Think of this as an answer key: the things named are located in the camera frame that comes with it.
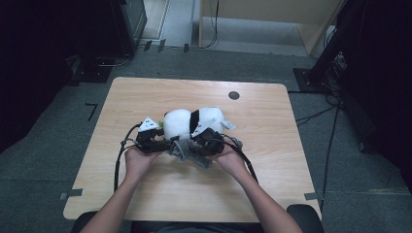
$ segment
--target gray fabric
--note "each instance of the gray fabric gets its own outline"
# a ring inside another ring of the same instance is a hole
[[[196,150],[201,150],[201,146],[192,139],[184,139],[175,141],[175,146],[168,153],[179,157],[180,162],[184,162],[189,158],[196,162],[200,167],[204,169],[209,168],[210,164],[212,164],[212,160],[200,156],[196,153]]]

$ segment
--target black tape mark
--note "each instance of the black tape mark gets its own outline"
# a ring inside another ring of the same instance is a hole
[[[88,117],[88,120],[87,120],[87,121],[90,121],[91,118],[92,118],[93,115],[94,115],[94,112],[96,112],[96,109],[97,109],[98,104],[89,104],[89,103],[86,103],[86,105],[87,105],[87,106],[94,106],[93,111],[91,111],[91,114],[90,114],[90,116]]]
[[[60,201],[62,201],[62,200],[67,200],[67,198],[68,197],[71,197],[71,196],[82,196],[83,195],[83,189],[82,188],[79,188],[79,189],[71,189],[71,190],[69,190],[69,191],[67,191],[67,192],[62,192],[62,193],[60,193],[60,196],[59,196],[59,200]]]
[[[164,44],[166,44],[166,39],[160,41],[160,45],[158,45],[157,52],[161,52],[164,49]]]
[[[325,197],[323,196],[323,194],[321,192],[304,193],[304,196],[305,196],[306,201],[310,201],[310,200],[323,201],[323,200],[325,200]]]
[[[184,53],[189,51],[189,44],[185,44],[185,48],[183,50]]]
[[[148,41],[145,45],[145,51],[149,50],[151,48],[152,41]]]

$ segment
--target forearm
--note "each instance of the forearm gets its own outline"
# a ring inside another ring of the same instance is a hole
[[[82,232],[119,232],[137,181],[124,181]]]
[[[235,176],[245,190],[265,232],[302,232],[294,219],[248,173]]]

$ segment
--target gray carpet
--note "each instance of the gray carpet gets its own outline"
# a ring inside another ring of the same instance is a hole
[[[315,58],[215,50],[139,49],[113,69],[107,83],[65,86],[23,140],[0,154],[0,232],[70,232],[60,192],[71,188],[102,105],[115,77],[283,83],[298,90],[292,68]],[[296,118],[329,107],[322,94],[291,93]],[[98,104],[94,116],[86,103]],[[299,126],[314,186],[324,184],[335,110]],[[395,166],[379,154],[359,152],[357,134],[338,112],[323,214],[326,232],[410,232],[412,198]]]

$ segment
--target desk leg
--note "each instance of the desk leg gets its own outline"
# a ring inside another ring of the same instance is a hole
[[[200,0],[199,9],[199,47],[202,48],[202,35],[203,34],[203,0]]]

